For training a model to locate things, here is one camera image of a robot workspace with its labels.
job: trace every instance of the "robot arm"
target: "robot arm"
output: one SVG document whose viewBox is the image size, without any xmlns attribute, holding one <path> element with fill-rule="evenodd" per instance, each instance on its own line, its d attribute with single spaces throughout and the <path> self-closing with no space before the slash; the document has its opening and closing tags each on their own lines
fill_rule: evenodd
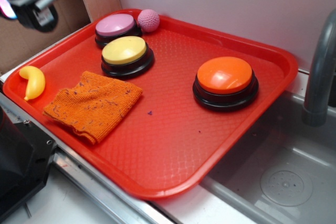
<svg viewBox="0 0 336 224">
<path fill-rule="evenodd" d="M 0 0 L 0 15 L 15 19 L 27 28 L 41 32 L 52 31 L 58 22 L 55 0 Z"/>
</svg>

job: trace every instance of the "red tray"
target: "red tray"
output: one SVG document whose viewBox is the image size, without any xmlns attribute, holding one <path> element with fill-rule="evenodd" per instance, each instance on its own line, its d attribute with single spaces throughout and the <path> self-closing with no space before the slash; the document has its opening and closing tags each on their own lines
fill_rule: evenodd
<svg viewBox="0 0 336 224">
<path fill-rule="evenodd" d="M 115 13 L 137 18 L 140 11 Z M 293 55 L 279 48 L 165 16 L 160 19 L 157 31 L 143 35 L 154 51 L 154 66 L 128 80 L 143 89 L 142 97 L 98 145 L 79 141 L 67 128 L 43 115 L 43 107 L 60 89 L 74 87 L 84 71 L 103 75 L 101 49 L 95 43 L 97 22 L 26 63 L 45 74 L 46 88 L 41 96 L 24 101 L 26 80 L 18 70 L 3 86 L 4 93 L 43 126 L 109 179 L 142 199 L 176 195 L 199 183 L 298 72 Z M 257 99 L 237 112 L 209 111 L 193 97 L 198 68 L 219 56 L 246 60 L 259 81 Z"/>
</svg>

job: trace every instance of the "tray rim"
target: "tray rim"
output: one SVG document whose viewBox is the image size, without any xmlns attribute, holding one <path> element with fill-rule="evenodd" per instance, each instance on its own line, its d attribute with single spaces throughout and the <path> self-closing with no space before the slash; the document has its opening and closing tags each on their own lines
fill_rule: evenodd
<svg viewBox="0 0 336 224">
<path fill-rule="evenodd" d="M 17 105 L 19 105 L 22 109 L 24 109 L 33 118 L 35 118 L 35 119 L 39 118 L 40 113 L 36 109 L 34 109 L 32 106 L 30 106 L 29 103 L 25 102 L 21 97 L 18 97 L 16 95 L 16 93 L 14 92 L 14 90 L 11 90 L 10 88 L 7 88 L 7 86 L 9 85 L 8 83 L 13 78 L 13 76 L 18 74 L 19 70 L 24 66 L 28 66 L 28 65 L 33 65 L 33 66 L 36 66 L 36 67 L 44 66 L 47 62 L 49 62 L 49 60 L 51 58 L 54 59 L 56 57 L 56 55 L 63 54 L 65 51 L 70 49 L 71 46 L 70 46 L 69 41 L 71 41 L 71 40 L 82 41 L 83 39 L 87 39 L 88 37 L 92 36 L 95 32 L 94 30 L 95 30 L 95 26 L 96 26 L 97 22 L 99 22 L 104 17 L 109 16 L 111 14 L 115 14 L 115 13 L 128 13 L 128 14 L 131 14 L 131 15 L 135 16 L 138 13 L 140 13 L 140 11 L 141 11 L 140 9 L 124 9 L 124 10 L 119 10 L 119 11 L 116 11 L 116 12 L 111 12 L 107 15 L 104 15 L 103 17 L 96 20 L 95 22 L 85 26 L 84 28 L 80 29 L 79 31 L 73 33 L 72 35 L 70 35 L 66 39 L 60 41 L 59 43 L 52 46 L 51 48 L 43 51 L 41 54 L 37 55 L 33 59 L 24 63 L 22 66 L 20 66 L 18 69 L 13 71 L 13 73 L 11 73 L 8 76 L 8 78 L 6 79 L 6 81 L 4 82 L 4 85 L 3 85 L 3 91 L 4 91 L 5 95 L 7 97 L 9 97 Z M 170 26 L 170 24 L 172 22 L 174 23 L 174 26 L 173 26 L 174 29 L 172 29 L 172 26 Z M 199 167 L 186 181 L 180 183 L 178 186 L 174 186 L 174 187 L 171 187 L 171 188 L 166 188 L 165 190 L 160 190 L 160 191 L 158 191 L 156 189 L 144 188 L 140 185 L 138 185 L 138 187 L 136 187 L 136 186 L 134 186 L 133 180 L 130 179 L 129 177 L 125 179 L 125 175 L 122 174 L 119 170 L 118 170 L 119 173 L 117 172 L 117 173 L 113 174 L 114 177 L 111 178 L 104 171 L 104 167 L 106 166 L 106 164 L 104 164 L 104 162 L 102 162 L 102 160 L 100 160 L 96 156 L 90 156 L 89 158 L 84 157 L 85 152 L 90 152 L 91 151 L 89 148 L 87 148 L 85 145 L 82 145 L 80 143 L 80 141 L 77 141 L 70 146 L 74 151 L 76 151 L 77 153 L 79 152 L 78 154 L 80 156 L 82 156 L 84 159 L 86 159 L 88 162 L 90 162 L 94 167 L 96 167 L 99 171 L 101 171 L 109 179 L 115 181 L 116 183 L 117 183 L 117 180 L 122 179 L 124 182 L 126 182 L 126 183 L 123 183 L 123 186 L 131 185 L 128 188 L 123 188 L 124 190 L 126 190 L 127 192 L 129 192 L 129 193 L 131 193 L 131 194 L 133 194 L 137 197 L 140 197 L 142 199 L 148 199 L 148 200 L 160 199 L 160 198 L 165 198 L 165 197 L 168 197 L 168 196 L 178 195 L 178 194 L 186 191 L 187 189 L 190 189 L 193 186 L 197 185 L 202 180 L 202 178 L 206 175 L 206 173 L 238 141 L 238 139 L 246 132 L 246 130 L 249 129 L 255 123 L 255 121 L 271 106 L 271 104 L 284 92 L 287 85 L 289 85 L 292 82 L 292 80 L 296 77 L 296 75 L 298 73 L 298 64 L 297 64 L 297 61 L 296 61 L 295 57 L 291 53 L 289 53 L 289 52 L 287 52 L 283 49 L 280 49 L 280 48 L 277 48 L 277 47 L 274 47 L 274 46 L 270 46 L 270 45 L 267 45 L 267 44 L 263 44 L 263 43 L 260 43 L 260 42 L 256 42 L 256 41 L 253 41 L 253 40 L 250 40 L 250 39 L 245 39 L 245 38 L 241 38 L 241 37 L 238 37 L 238 36 L 223 33 L 221 31 L 216 31 L 216 30 L 201 27 L 201 26 L 198 26 L 198 25 L 193 25 L 193 24 L 181 21 L 181 20 L 177 20 L 177 19 L 173 19 L 173 18 L 163 16 L 163 15 L 160 15 L 160 26 L 163 29 L 168 29 L 170 31 L 173 31 L 173 32 L 176 32 L 176 33 L 179 33 L 179 34 L 183 34 L 183 35 L 186 35 L 186 36 L 189 36 L 189 37 L 193 37 L 195 39 L 200 39 L 200 38 L 202 38 L 202 35 L 207 34 L 207 35 L 209 35 L 207 37 L 209 39 L 208 42 L 212 42 L 212 43 L 214 43 L 214 41 L 215 41 L 213 39 L 220 39 L 219 41 L 221 41 L 221 42 L 222 42 L 222 40 L 230 40 L 230 42 L 233 43 L 233 46 L 243 43 L 244 45 L 246 45 L 246 50 L 265 50 L 265 49 L 267 49 L 267 51 L 269 51 L 270 53 L 272 53 L 272 54 L 275 53 L 275 54 L 279 55 L 278 58 L 273 59 L 274 60 L 274 61 L 272 61 L 273 63 L 276 64 L 276 62 L 278 63 L 280 60 L 282 60 L 282 62 L 281 62 L 282 66 L 280 66 L 278 64 L 277 65 L 282 69 L 284 78 L 277 85 L 277 87 L 274 90 L 272 90 L 271 93 L 268 94 L 268 96 L 262 101 L 262 103 L 258 107 L 255 108 L 255 110 L 253 112 L 253 116 L 249 115 L 248 117 L 246 117 L 246 119 L 241 123 L 241 125 L 239 125 L 239 127 L 236 128 L 232 132 L 232 134 L 229 135 L 225 139 L 225 141 L 220 145 L 220 148 L 218 148 L 203 163 L 203 165 L 201 167 Z M 190 36 L 189 34 L 187 34 L 187 31 L 189 31 L 190 29 L 197 30 L 199 33 L 194 33 L 193 36 Z M 58 128 L 58 126 L 55 125 L 55 124 L 54 125 L 48 124 L 48 126 L 51 126 L 51 129 Z M 239 130 L 237 130 L 239 128 L 244 128 L 245 130 L 244 131 L 239 131 Z"/>
</svg>

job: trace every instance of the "orange cloth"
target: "orange cloth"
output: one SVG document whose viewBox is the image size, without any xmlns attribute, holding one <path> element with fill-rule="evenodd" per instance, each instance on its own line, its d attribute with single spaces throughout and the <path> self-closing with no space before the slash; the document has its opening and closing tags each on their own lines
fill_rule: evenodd
<svg viewBox="0 0 336 224">
<path fill-rule="evenodd" d="M 63 89 L 44 114 L 100 143 L 137 102 L 142 89 L 129 82 L 84 72 L 72 89 Z"/>
</svg>

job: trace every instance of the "sink drain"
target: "sink drain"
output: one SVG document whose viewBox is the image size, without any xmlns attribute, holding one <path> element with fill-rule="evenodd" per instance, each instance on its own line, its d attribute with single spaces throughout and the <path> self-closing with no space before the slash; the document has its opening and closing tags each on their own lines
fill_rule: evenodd
<svg viewBox="0 0 336 224">
<path fill-rule="evenodd" d="M 310 177 L 290 165 L 274 166 L 261 177 L 265 196 L 282 206 L 297 206 L 306 202 L 313 191 Z"/>
</svg>

